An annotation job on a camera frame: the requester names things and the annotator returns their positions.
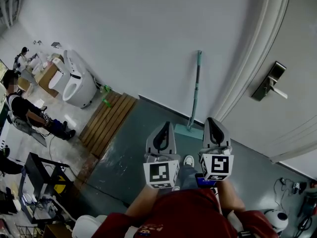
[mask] door frame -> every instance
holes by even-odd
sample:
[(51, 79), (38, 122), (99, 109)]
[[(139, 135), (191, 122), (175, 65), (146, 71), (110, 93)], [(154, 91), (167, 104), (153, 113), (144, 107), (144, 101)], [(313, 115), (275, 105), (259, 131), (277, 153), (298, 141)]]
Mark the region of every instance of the door frame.
[(216, 102), (211, 117), (223, 121), (241, 98), (270, 50), (289, 0), (264, 0), (253, 36), (230, 73), (227, 87)]

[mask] mop handle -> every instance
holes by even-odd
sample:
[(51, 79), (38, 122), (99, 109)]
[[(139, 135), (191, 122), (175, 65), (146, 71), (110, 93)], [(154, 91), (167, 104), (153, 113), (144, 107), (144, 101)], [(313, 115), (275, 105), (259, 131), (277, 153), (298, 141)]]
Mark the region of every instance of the mop handle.
[(196, 72), (196, 84), (195, 84), (195, 93), (194, 93), (194, 103), (193, 103), (193, 110), (192, 116), (190, 117), (187, 125), (187, 129), (190, 130), (194, 124), (197, 101), (198, 101), (198, 86), (199, 86), (199, 77), (200, 77), (200, 65), (202, 60), (202, 51), (198, 50), (197, 52), (197, 72)]

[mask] white door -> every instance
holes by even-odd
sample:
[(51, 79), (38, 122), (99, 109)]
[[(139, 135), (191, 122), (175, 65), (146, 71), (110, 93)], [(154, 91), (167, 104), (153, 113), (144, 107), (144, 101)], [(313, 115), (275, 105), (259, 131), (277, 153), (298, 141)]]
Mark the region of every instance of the white door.
[[(286, 67), (275, 87), (288, 99), (273, 91), (252, 99), (275, 61)], [(270, 158), (317, 148), (317, 0), (289, 0), (259, 72), (222, 122), (232, 139)]]

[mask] gray floor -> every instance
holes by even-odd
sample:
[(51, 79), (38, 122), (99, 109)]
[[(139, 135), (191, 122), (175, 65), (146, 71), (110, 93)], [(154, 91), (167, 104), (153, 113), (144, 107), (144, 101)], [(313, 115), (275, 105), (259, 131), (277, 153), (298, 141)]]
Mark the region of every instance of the gray floor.
[[(100, 190), (131, 203), (145, 184), (143, 173), (146, 139), (161, 123), (171, 121), (185, 124), (186, 120), (146, 101), (139, 100), (115, 138), (106, 150), (103, 159), (93, 171), (88, 183)], [(193, 155), (195, 168), (201, 171), (198, 163), (198, 152), (202, 141), (176, 134), (177, 153), (181, 156)], [(237, 143), (232, 142), (232, 154), (235, 156), (230, 180), (237, 193), (246, 204), (247, 210), (278, 209), (274, 201), (273, 185), (283, 177), (293, 181), (308, 181), (306, 178), (280, 166), (273, 165), (268, 158)], [(277, 201), (281, 201), (281, 185), (276, 184)], [(298, 225), (297, 213), (303, 201), (303, 195), (284, 196), (283, 206), (289, 216), (289, 226), (283, 237), (292, 237)], [(104, 195), (86, 186), (79, 199), (83, 214), (93, 216), (124, 212), (126, 207), (119, 200)], [(301, 237), (309, 238), (317, 226), (314, 220), (312, 227)]]

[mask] mop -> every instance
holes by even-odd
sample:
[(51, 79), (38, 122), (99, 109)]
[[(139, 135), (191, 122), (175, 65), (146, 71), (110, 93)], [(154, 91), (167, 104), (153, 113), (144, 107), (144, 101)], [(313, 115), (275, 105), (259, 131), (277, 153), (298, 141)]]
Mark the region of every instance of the mop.
[(202, 51), (198, 50), (197, 52), (197, 73), (196, 73), (196, 85), (195, 85), (195, 93), (194, 93), (194, 103), (193, 103), (193, 110), (192, 115), (188, 120), (187, 126), (177, 124), (175, 126), (175, 132), (178, 134), (182, 134), (189, 137), (194, 137), (197, 139), (202, 140), (204, 136), (204, 131), (201, 129), (192, 128), (195, 120), (195, 113), (198, 101), (198, 85), (199, 85), (199, 75), (200, 75), (200, 65), (201, 65), (201, 56)]

